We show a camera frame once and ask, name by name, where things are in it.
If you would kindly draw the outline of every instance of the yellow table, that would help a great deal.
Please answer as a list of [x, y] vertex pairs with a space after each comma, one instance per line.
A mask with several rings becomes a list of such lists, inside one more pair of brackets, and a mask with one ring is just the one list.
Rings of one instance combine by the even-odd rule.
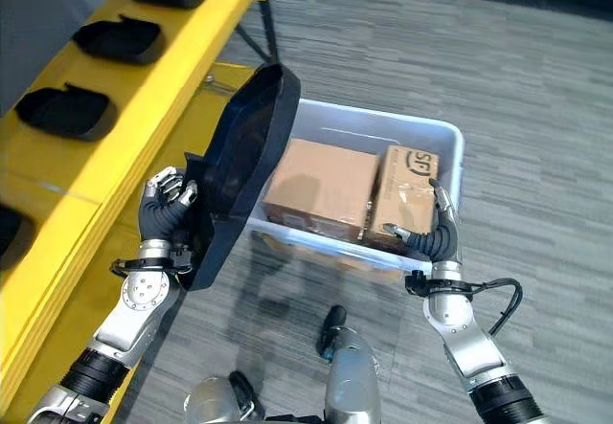
[[[108, 0], [91, 20], [122, 13], [162, 26], [165, 53], [149, 66], [83, 54], [68, 43], [31, 90], [69, 81], [103, 92], [119, 108], [113, 130], [83, 143], [28, 127], [11, 111], [0, 120], [0, 200], [36, 224], [34, 245], [2, 274], [0, 355], [3, 422], [23, 422], [61, 379], [114, 306], [117, 257], [135, 257], [136, 207], [144, 180], [183, 152], [203, 153], [227, 96], [200, 90], [214, 70], [240, 86], [252, 71], [214, 62], [254, 0], [205, 0], [182, 11]], [[113, 400], [113, 411], [121, 399]]]

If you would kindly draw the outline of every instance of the cardboard box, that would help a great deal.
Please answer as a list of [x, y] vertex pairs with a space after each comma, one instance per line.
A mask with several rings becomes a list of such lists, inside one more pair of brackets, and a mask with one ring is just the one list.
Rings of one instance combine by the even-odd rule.
[[390, 145], [378, 173], [376, 197], [365, 238], [368, 244], [398, 253], [405, 247], [383, 230], [385, 223], [395, 223], [415, 233], [429, 233], [432, 228], [434, 190], [428, 183], [437, 178], [436, 154], [405, 146]]
[[290, 228], [357, 242], [378, 166], [373, 154], [291, 139], [263, 208]]

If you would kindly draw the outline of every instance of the plastic storage container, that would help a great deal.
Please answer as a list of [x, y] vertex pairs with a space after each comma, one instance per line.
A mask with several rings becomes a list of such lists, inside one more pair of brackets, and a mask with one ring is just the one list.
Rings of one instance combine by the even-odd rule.
[[[442, 121], [352, 108], [314, 100], [300, 100], [292, 137], [341, 146], [356, 151], [385, 154], [388, 145], [411, 146], [439, 155], [439, 181], [459, 206], [464, 137], [458, 127]], [[246, 227], [269, 234], [279, 243], [302, 246], [325, 256], [363, 261], [374, 268], [428, 272], [429, 262], [381, 252], [362, 245], [294, 230], [271, 223], [261, 207], [268, 183], [261, 191]]]

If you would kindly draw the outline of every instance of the silver metal arm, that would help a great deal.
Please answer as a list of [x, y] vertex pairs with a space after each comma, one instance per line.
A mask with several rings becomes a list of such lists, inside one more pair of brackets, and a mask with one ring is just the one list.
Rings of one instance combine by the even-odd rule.
[[136, 268], [120, 268], [125, 280], [119, 301], [60, 384], [38, 402], [28, 423], [91, 424], [108, 412], [110, 398], [138, 364], [181, 291], [172, 273], [185, 269], [189, 251], [167, 237], [150, 236], [156, 231], [168, 235], [195, 200], [195, 183], [188, 183], [181, 192], [182, 182], [182, 172], [174, 167], [166, 167], [147, 181], [141, 207], [148, 207], [139, 211], [143, 241], [139, 259], [133, 263]]
[[[462, 265], [439, 261], [431, 279], [462, 280]], [[499, 376], [515, 374], [496, 344], [475, 321], [472, 304], [464, 295], [440, 293], [423, 301], [423, 314], [441, 335], [449, 363], [466, 392]]]
[[[414, 272], [407, 277], [409, 293], [424, 298], [426, 320], [443, 338], [445, 355], [473, 401], [477, 413], [488, 424], [522, 424], [547, 421], [528, 389], [509, 366], [492, 336], [475, 321], [472, 310], [474, 287], [479, 291], [494, 282], [476, 285], [464, 282], [458, 221], [448, 193], [436, 180], [430, 180], [436, 199], [438, 226], [429, 234], [415, 234], [399, 225], [387, 224], [394, 234], [414, 250], [432, 260], [432, 273], [426, 278]], [[516, 288], [521, 286], [513, 279]], [[495, 333], [514, 308], [508, 308], [490, 332]]]
[[[146, 242], [168, 247], [144, 247]], [[151, 251], [170, 257], [170, 244], [149, 240], [141, 245], [139, 258], [151, 257]], [[98, 328], [88, 347], [117, 359], [128, 368], [136, 367], [153, 340], [164, 314], [179, 297], [180, 286], [163, 271], [131, 272], [122, 285], [117, 305]]]

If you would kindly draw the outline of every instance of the yellow metal frame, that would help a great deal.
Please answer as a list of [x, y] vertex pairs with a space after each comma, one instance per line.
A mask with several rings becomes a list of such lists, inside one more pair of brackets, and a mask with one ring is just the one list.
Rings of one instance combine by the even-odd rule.
[[[41, 347], [60, 346], [53, 345], [54, 339], [63, 339], [66, 347], [70, 339], [80, 352], [84, 343], [79, 336], [73, 338], [75, 333], [91, 336], [102, 321], [94, 317], [91, 326], [66, 322], [72, 320], [71, 311], [83, 310], [87, 298], [97, 298], [87, 297], [101, 289], [89, 278], [90, 262], [101, 253], [109, 231], [122, 225], [134, 229], [144, 177], [169, 164], [182, 165], [183, 151], [201, 153], [208, 145], [227, 97], [198, 92], [198, 87], [252, 1], [205, 0], [195, 10], [182, 11], [108, 0], [90, 20], [125, 14], [160, 24], [167, 43], [162, 57], [149, 66], [124, 65], [87, 56], [69, 43], [30, 88], [71, 82], [108, 95], [120, 110], [119, 119], [100, 142], [45, 134], [19, 121], [13, 111], [0, 120], [0, 200], [37, 226], [31, 250], [0, 276], [0, 315], [7, 321], [0, 339], [3, 422], [21, 422], [24, 410], [34, 404], [34, 395], [26, 391], [40, 392], [35, 385], [47, 389], [59, 379], [45, 369], [27, 375], [29, 368], [47, 365], [50, 359], [53, 365], [46, 368], [56, 371], [61, 364], [55, 360], [61, 349], [52, 347], [48, 356]], [[225, 66], [219, 74], [227, 77], [225, 82], [240, 85], [250, 72]], [[125, 250], [123, 256], [131, 257], [136, 250]], [[111, 255], [104, 255], [105, 270], [117, 257]], [[100, 314], [116, 302], [117, 288], [96, 306]], [[61, 359], [68, 362], [62, 364], [65, 372], [75, 357]]]

